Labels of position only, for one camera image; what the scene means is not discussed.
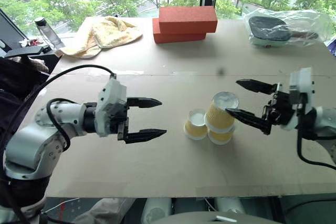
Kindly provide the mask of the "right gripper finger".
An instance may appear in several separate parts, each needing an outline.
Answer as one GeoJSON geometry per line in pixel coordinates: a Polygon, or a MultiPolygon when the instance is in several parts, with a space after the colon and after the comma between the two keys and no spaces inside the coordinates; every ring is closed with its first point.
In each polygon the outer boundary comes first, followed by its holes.
{"type": "Polygon", "coordinates": [[[237,80],[236,83],[246,90],[252,91],[254,93],[264,93],[264,94],[272,94],[277,89],[277,84],[268,84],[258,80],[253,79],[240,79],[237,80]]]}
{"type": "Polygon", "coordinates": [[[227,108],[225,111],[240,122],[261,130],[265,135],[270,134],[271,123],[269,121],[256,117],[253,113],[242,109],[227,108]]]}

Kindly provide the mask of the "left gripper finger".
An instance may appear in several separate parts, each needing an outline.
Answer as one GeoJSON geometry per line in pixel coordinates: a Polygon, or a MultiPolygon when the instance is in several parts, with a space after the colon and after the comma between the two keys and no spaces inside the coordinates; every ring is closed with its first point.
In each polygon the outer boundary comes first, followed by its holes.
{"type": "Polygon", "coordinates": [[[127,98],[128,107],[138,107],[138,108],[152,108],[155,106],[162,105],[162,102],[153,98],[145,97],[128,97],[127,98]]]}
{"type": "Polygon", "coordinates": [[[127,133],[124,139],[126,144],[142,143],[153,140],[165,134],[167,130],[145,129],[136,133],[127,133]]]}

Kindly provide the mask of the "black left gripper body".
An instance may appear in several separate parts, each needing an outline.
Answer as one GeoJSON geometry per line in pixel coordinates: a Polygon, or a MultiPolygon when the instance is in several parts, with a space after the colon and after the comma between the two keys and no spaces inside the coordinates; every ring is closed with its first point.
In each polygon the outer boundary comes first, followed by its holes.
{"type": "Polygon", "coordinates": [[[118,141],[129,140],[129,106],[127,103],[117,103],[110,116],[110,133],[116,134],[118,141]]]}

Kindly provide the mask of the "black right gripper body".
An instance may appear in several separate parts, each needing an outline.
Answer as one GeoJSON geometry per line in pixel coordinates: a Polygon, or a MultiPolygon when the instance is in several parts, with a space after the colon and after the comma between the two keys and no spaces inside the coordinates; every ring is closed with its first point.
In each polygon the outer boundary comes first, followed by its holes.
{"type": "Polygon", "coordinates": [[[277,91],[276,87],[262,88],[262,93],[271,94],[271,100],[264,106],[262,119],[266,121],[263,133],[270,133],[272,125],[287,125],[294,114],[289,94],[277,91]]]}

